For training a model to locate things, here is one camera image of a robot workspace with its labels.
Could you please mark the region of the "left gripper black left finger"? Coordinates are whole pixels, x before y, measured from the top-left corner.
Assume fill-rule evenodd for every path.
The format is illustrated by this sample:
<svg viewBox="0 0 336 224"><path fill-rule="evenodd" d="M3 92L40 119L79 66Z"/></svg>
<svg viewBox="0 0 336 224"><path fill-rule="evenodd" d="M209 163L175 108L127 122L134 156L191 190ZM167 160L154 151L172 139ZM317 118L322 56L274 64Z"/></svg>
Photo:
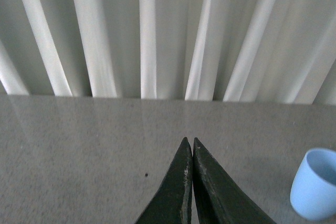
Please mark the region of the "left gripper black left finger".
<svg viewBox="0 0 336 224"><path fill-rule="evenodd" d="M154 197L136 223L191 223L193 157L184 137Z"/></svg>

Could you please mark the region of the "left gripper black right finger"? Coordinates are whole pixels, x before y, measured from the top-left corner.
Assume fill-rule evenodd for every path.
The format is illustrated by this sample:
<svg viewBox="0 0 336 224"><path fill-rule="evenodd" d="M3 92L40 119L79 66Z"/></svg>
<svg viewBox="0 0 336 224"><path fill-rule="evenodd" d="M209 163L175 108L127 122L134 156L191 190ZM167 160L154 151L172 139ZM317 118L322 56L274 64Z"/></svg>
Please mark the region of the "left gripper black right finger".
<svg viewBox="0 0 336 224"><path fill-rule="evenodd" d="M193 145L193 188L199 223L274 223L198 138Z"/></svg>

